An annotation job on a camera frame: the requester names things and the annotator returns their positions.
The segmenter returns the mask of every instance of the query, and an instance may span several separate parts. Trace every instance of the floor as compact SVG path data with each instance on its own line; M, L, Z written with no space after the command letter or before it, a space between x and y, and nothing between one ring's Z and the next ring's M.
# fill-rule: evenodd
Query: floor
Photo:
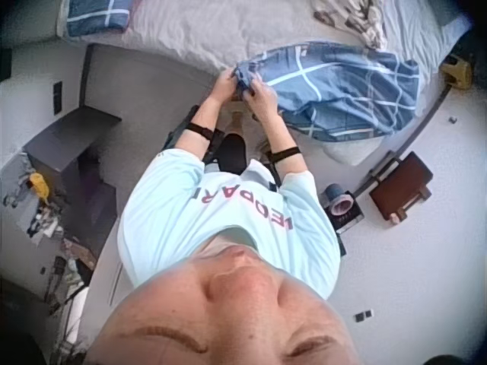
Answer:
M119 210L166 134L211 82L208 75L157 57L108 48L95 52L87 104L123 118L102 158L105 180L117 187ZM449 123L450 116L458 122ZM365 219L342 235L348 254L330 302L365 364L420 364L439 354L466 357L483 334L486 116L484 91L449 93L409 149L432 170L428 187L433 195L408 211L400 225L384 221L367 193L358 199ZM352 168L324 155L308 154L310 160L318 189L330 176L353 175ZM356 182L363 177L354 176ZM88 292L81 338L91 342L130 290L116 251L115 226ZM374 316L355 323L354 314L367 309Z

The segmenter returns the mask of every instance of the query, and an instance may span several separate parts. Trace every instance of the black wristband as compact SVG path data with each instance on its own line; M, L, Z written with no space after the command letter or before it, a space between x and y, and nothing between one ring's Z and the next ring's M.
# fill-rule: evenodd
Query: black wristband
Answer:
M299 147L291 147L288 148L287 150L283 150L281 152L278 152L277 154L272 154L270 158L270 162L272 163L278 163L279 161L284 160L285 158L288 158L290 156L294 156L295 154L300 154L301 151L299 151Z
M205 137L209 141L211 141L213 138L213 131L211 129L202 127L200 125L190 123L186 126L186 129L189 129L190 131L193 131L195 133L198 133L199 135L202 135L203 137Z

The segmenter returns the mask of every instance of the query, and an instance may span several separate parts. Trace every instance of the white bedsheet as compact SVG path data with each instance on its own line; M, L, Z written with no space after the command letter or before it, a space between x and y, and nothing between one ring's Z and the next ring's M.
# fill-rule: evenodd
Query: white bedsheet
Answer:
M57 32L68 38L65 30L68 0L62 1ZM263 51L292 43L328 40L362 45L354 34L316 21L314 1L135 0L125 33L95 34L81 39L162 54L214 75ZM469 29L470 22L462 15L440 27L428 0L385 3L387 51L402 60L417 61L420 92L455 42ZM337 161L357 165L382 141L383 138L374 138L325 144L324 148Z

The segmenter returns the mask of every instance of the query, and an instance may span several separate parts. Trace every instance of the light blue t-shirt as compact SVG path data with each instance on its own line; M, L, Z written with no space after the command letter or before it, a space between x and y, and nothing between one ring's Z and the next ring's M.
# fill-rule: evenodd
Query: light blue t-shirt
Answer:
M269 264L328 298L340 254L313 175L289 173L272 192L274 179L256 160L240 176L204 169L191 153L170 149L156 156L138 182L118 232L132 283L138 286L187 258L215 234L240 228Z

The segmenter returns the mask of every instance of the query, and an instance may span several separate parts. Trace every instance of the blue checkered pillowcase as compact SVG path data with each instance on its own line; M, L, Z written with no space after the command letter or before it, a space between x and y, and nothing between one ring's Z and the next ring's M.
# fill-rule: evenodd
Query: blue checkered pillowcase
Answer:
M132 0L71 0L68 35L79 37L108 29L125 30Z

